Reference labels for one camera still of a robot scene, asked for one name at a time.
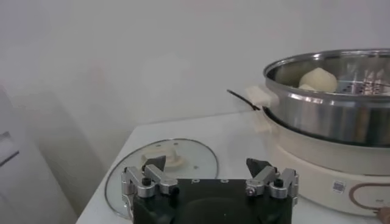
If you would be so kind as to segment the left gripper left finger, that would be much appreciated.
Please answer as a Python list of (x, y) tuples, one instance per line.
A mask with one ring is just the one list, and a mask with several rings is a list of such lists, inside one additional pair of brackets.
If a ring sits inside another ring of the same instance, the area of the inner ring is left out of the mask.
[(163, 195), (177, 195), (180, 192), (179, 182), (164, 173), (165, 156), (148, 159), (141, 169), (125, 167), (121, 174), (123, 196), (151, 198), (159, 191)]

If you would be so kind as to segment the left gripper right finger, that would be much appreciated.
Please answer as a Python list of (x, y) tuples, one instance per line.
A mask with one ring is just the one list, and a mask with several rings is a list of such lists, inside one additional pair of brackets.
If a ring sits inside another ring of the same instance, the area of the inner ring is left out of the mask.
[(297, 200), (299, 174), (294, 169), (285, 168), (282, 172), (268, 161), (253, 158), (246, 159), (246, 165), (252, 178), (246, 180), (246, 195), (257, 197), (268, 193), (276, 199), (291, 197)]

